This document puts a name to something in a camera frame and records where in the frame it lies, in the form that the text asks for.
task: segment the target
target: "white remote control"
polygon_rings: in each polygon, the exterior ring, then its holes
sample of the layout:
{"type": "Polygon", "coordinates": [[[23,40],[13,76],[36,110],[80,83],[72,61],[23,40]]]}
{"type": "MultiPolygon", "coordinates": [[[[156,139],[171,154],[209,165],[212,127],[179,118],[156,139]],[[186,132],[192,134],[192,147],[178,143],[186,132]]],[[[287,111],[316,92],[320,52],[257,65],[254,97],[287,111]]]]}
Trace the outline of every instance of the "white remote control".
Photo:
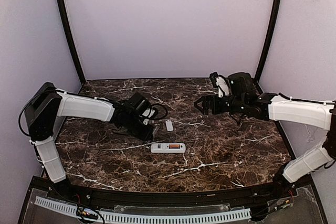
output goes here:
{"type": "Polygon", "coordinates": [[[151,145],[151,153],[185,153],[185,144],[155,143],[151,145]]]}

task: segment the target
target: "black frame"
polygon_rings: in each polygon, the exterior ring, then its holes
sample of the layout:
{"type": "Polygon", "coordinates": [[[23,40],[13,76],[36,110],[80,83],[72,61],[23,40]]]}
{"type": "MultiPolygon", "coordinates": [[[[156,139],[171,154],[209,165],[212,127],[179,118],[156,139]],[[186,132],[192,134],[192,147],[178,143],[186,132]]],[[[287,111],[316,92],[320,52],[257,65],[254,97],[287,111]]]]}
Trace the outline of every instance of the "black frame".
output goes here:
{"type": "Polygon", "coordinates": [[[273,32],[274,32],[275,24],[276,24],[277,17],[278,17],[279,6],[280,6],[280,0],[273,0],[271,17],[270,17],[269,23],[268,23],[268,28],[267,28],[266,38],[265,38],[265,42],[264,42],[264,47],[263,47],[263,50],[261,52],[261,56],[260,56],[258,68],[257,68],[257,71],[256,71],[256,75],[254,77],[257,82],[260,81],[260,77],[261,77],[261,74],[263,73],[263,69],[264,69],[264,66],[265,66],[265,63],[266,63],[269,47],[271,45],[273,32]]]}
{"type": "Polygon", "coordinates": [[[62,24],[63,24],[64,33],[65,33],[65,36],[67,38],[69,50],[70,50],[70,53],[71,53],[71,57],[72,57],[72,60],[74,62],[73,64],[75,65],[76,72],[77,72],[78,78],[80,80],[80,83],[82,85],[84,85],[85,82],[86,82],[86,79],[85,79],[85,76],[84,76],[82,66],[80,64],[80,60],[79,60],[79,57],[78,57],[78,54],[77,54],[74,38],[72,36],[72,32],[71,32],[71,29],[70,29],[69,18],[68,18],[68,15],[67,15],[67,10],[65,8],[65,2],[64,2],[64,0],[57,0],[57,4],[58,4],[58,9],[59,9],[59,14],[60,14],[60,17],[61,17],[61,20],[62,20],[62,24]]]}

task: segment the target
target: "cable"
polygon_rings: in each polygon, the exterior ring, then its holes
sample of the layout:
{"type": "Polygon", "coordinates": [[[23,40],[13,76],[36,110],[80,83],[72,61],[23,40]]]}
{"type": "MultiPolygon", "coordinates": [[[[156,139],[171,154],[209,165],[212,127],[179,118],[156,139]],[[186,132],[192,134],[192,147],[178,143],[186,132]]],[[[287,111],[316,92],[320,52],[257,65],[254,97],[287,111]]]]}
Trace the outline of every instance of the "cable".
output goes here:
{"type": "Polygon", "coordinates": [[[321,166],[317,167],[315,170],[312,170],[311,172],[312,172],[312,173],[317,172],[317,171],[318,171],[319,169],[321,169],[323,166],[325,166],[325,165],[321,165],[321,166]]]}
{"type": "Polygon", "coordinates": [[[122,127],[119,127],[119,129],[117,129],[117,131],[115,130],[111,130],[111,132],[115,135],[120,135],[120,136],[130,136],[130,134],[125,134],[125,133],[119,133],[118,131],[120,131],[122,127]]]}
{"type": "Polygon", "coordinates": [[[257,194],[257,195],[251,195],[250,198],[256,198],[256,197],[269,197],[269,196],[271,196],[271,195],[272,195],[272,193],[269,193],[269,194],[261,194],[261,195],[257,194]]]}
{"type": "Polygon", "coordinates": [[[62,196],[62,195],[61,195],[61,194],[54,188],[53,185],[51,185],[50,188],[53,189],[54,192],[55,192],[59,197],[61,197],[63,200],[65,200],[65,201],[67,201],[67,202],[70,202],[70,203],[74,203],[74,204],[79,205],[79,206],[84,207],[84,208],[89,208],[89,209],[91,209],[93,212],[95,212],[96,214],[98,214],[98,216],[101,218],[103,224],[105,224],[105,219],[104,219],[104,217],[101,215],[100,212],[98,212],[98,211],[96,211],[96,210],[94,210],[94,209],[92,209],[92,208],[90,208],[90,207],[88,207],[88,206],[86,206],[86,205],[84,205],[84,204],[82,204],[82,203],[78,203],[78,202],[75,202],[75,201],[66,199],[65,197],[63,197],[63,196],[62,196]]]}
{"type": "Polygon", "coordinates": [[[252,215],[252,217],[259,217],[258,214],[262,213],[263,211],[265,211],[265,210],[267,210],[268,208],[270,208],[271,206],[273,206],[273,205],[274,205],[275,203],[277,203],[278,200],[281,199],[281,198],[282,198],[282,195],[281,195],[279,198],[277,198],[272,204],[270,204],[269,206],[265,207],[263,210],[257,212],[256,214],[252,215]]]}
{"type": "Polygon", "coordinates": [[[282,93],[279,93],[279,96],[281,96],[282,98],[285,98],[286,100],[295,101],[295,102],[311,102],[311,103],[317,103],[317,104],[336,105],[335,102],[320,102],[320,101],[311,101],[311,100],[304,100],[304,99],[297,99],[297,98],[291,99],[290,97],[287,97],[282,93]]]}
{"type": "Polygon", "coordinates": [[[291,190],[288,190],[289,194],[292,196],[290,200],[294,201],[294,195],[293,192],[291,190]]]}
{"type": "Polygon", "coordinates": [[[331,166],[333,166],[334,164],[336,163],[336,159],[330,164],[327,166],[327,164],[324,165],[324,169],[329,169],[331,166]]]}
{"type": "Polygon", "coordinates": [[[75,195],[78,198],[78,203],[80,203],[80,197],[79,197],[79,195],[78,194],[75,194],[75,195]]]}
{"type": "Polygon", "coordinates": [[[222,77],[223,80],[226,82],[226,85],[229,87],[229,89],[231,89],[231,85],[230,85],[229,79],[228,79],[228,78],[225,78],[225,77],[222,76],[221,74],[219,74],[218,76],[219,76],[219,77],[222,77]]]}
{"type": "Polygon", "coordinates": [[[263,214],[263,215],[253,215],[253,217],[265,217],[265,216],[268,216],[269,214],[271,214],[271,213],[273,213],[273,212],[275,212],[275,211],[276,211],[276,209],[273,209],[272,211],[267,212],[267,213],[265,213],[265,214],[263,214]]]}
{"type": "Polygon", "coordinates": [[[167,115],[168,115],[168,109],[164,105],[162,105],[160,103],[151,104],[150,107],[149,107],[149,109],[152,110],[152,108],[154,106],[160,106],[160,107],[162,107],[164,109],[165,113],[164,113],[164,115],[162,117],[160,117],[160,118],[151,118],[149,116],[139,115],[139,118],[141,118],[141,119],[149,119],[149,120],[153,120],[153,121],[158,121],[158,120],[162,120],[162,119],[164,119],[164,118],[167,117],[167,115]]]}
{"type": "Polygon", "coordinates": [[[232,114],[229,113],[229,116],[235,120],[235,122],[237,123],[237,126],[240,126],[240,123],[242,122],[242,119],[244,119],[244,116],[246,116],[245,114],[242,114],[239,119],[236,119],[232,114]]]}
{"type": "Polygon", "coordinates": [[[229,94],[226,94],[225,91],[220,86],[218,86],[218,88],[221,90],[221,92],[223,92],[224,95],[229,95],[229,94]]]}

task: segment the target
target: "marble table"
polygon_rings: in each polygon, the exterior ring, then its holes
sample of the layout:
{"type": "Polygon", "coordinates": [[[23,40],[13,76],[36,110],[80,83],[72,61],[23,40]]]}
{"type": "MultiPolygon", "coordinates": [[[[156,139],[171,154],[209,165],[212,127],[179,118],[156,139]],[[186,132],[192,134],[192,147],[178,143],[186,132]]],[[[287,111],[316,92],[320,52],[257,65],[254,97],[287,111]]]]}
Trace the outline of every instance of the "marble table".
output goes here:
{"type": "Polygon", "coordinates": [[[140,92],[169,111],[154,142],[182,142],[185,154],[152,154],[150,143],[112,133],[113,124],[68,118],[56,146],[71,182],[94,188],[141,192],[191,192],[230,189],[271,182],[290,160],[274,122],[227,113],[203,116],[193,102],[214,94],[209,79],[130,79],[88,81],[81,94],[128,99],[140,92]]]}

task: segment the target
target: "purple wall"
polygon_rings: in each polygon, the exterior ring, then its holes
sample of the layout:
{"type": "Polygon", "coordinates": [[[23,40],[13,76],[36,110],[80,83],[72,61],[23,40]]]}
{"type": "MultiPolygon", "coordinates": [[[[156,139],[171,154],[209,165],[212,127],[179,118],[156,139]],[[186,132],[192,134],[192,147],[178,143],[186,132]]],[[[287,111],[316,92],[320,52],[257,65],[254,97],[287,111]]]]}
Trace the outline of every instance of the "purple wall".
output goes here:
{"type": "MultiPolygon", "coordinates": [[[[336,98],[336,1],[281,0],[279,16],[261,86],[298,98],[336,98]]],[[[297,156],[326,133],[283,122],[297,156]]],[[[336,223],[336,166],[313,173],[330,224],[336,223]]]]}
{"type": "Polygon", "coordinates": [[[255,72],[273,0],[66,0],[88,79],[255,72]]]}
{"type": "Polygon", "coordinates": [[[41,172],[18,114],[44,82],[74,92],[80,83],[56,0],[0,0],[0,6],[0,223],[17,223],[31,177],[41,172]]]}

